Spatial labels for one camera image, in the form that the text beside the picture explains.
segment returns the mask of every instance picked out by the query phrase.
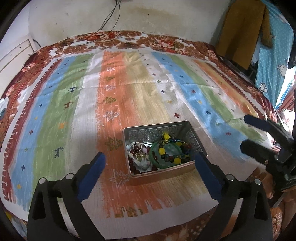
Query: cartoon print fabric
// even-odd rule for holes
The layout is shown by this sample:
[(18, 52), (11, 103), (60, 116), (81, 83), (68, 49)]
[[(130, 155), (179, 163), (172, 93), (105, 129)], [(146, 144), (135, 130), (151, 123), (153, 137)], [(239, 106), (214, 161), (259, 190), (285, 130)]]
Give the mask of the cartoon print fabric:
[(275, 107), (278, 98), (281, 97), (280, 93), (294, 41), (294, 32), (285, 17), (272, 3), (265, 0), (261, 1), (269, 10), (273, 48), (266, 48), (258, 39), (260, 51), (255, 86), (263, 92), (264, 96)]

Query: yellow cloth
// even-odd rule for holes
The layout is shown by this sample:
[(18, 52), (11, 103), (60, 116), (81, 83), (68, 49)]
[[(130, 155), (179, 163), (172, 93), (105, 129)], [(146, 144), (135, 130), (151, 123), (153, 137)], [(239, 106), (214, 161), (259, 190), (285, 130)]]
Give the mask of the yellow cloth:
[(272, 48), (269, 13), (265, 4), (260, 0), (237, 0), (226, 15), (216, 53), (248, 69), (260, 27), (262, 44)]

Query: green stripe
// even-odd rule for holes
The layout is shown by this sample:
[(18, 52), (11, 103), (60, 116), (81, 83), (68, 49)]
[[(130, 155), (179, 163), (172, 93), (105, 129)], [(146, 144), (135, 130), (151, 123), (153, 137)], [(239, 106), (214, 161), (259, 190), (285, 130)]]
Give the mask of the green stripe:
[[(38, 146), (35, 148), (33, 189), (41, 177), (46, 177), (48, 181), (52, 181), (62, 179), (66, 174), (65, 153), (70, 150), (60, 151), (59, 157), (56, 158), (54, 158), (54, 150), (60, 146), (65, 147), (66, 142), (69, 141), (74, 111), (89, 63), (89, 61), (85, 61), (85, 63), (83, 61), (90, 60), (92, 57), (93, 54), (77, 56), (52, 95), (51, 102), (43, 117), (43, 125), (37, 139)], [(69, 92), (69, 87), (74, 86), (77, 89)], [(73, 103), (65, 109), (65, 104), (69, 101)], [(64, 128), (59, 128), (60, 123), (65, 123)]]
[(246, 135), (249, 139), (263, 142), (264, 138), (257, 132), (254, 128), (248, 127), (242, 120), (234, 119), (231, 111), (227, 108), (225, 103), (214, 93), (214, 91), (209, 88), (206, 84), (206, 81), (197, 75), (193, 70), (191, 70), (185, 61), (180, 59), (178, 56), (175, 55), (167, 55), (170, 57), (178, 66), (180, 66), (183, 71), (198, 85), (201, 92), (209, 101), (212, 108), (216, 111), (221, 118), (227, 122), (231, 127), (237, 129), (244, 135)]

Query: metal screw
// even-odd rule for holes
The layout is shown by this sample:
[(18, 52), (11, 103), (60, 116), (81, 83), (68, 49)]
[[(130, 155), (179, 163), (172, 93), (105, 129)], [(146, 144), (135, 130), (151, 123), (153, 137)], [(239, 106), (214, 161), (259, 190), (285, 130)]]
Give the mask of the metal screw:
[(66, 175), (66, 179), (67, 180), (70, 180), (70, 179), (72, 179), (74, 177), (74, 174), (73, 173), (68, 173), (67, 175)]
[(261, 181), (259, 179), (255, 179), (254, 182), (257, 184), (257, 185), (260, 185), (261, 184)]
[(235, 179), (234, 176), (231, 175), (231, 174), (227, 174), (227, 175), (226, 175), (226, 178), (227, 178), (227, 180), (229, 180), (229, 181), (233, 181), (233, 180)]
[(42, 178), (39, 179), (39, 183), (40, 183), (40, 184), (45, 183), (45, 181), (46, 181), (46, 178), (44, 178), (44, 177), (42, 177)]

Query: bedsheet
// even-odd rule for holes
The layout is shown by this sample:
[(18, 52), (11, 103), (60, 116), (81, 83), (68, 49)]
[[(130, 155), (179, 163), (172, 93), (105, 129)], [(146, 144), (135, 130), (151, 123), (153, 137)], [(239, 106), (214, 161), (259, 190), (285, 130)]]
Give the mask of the bedsheet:
[[(84, 39), (91, 42), (69, 46)], [(195, 239), (217, 204), (196, 170), (131, 185), (123, 128), (188, 120), (209, 160), (245, 180), (257, 164), (240, 152), (241, 141), (267, 147), (271, 142), (246, 125), (244, 115), (277, 121), (263, 94), (223, 65), (211, 46), (135, 31), (80, 35), (42, 48), (3, 97), (4, 206), (27, 220), (39, 178), (75, 173), (101, 151), (106, 168), (82, 204), (106, 239), (139, 237), (176, 225), (178, 233), (153, 240)]]

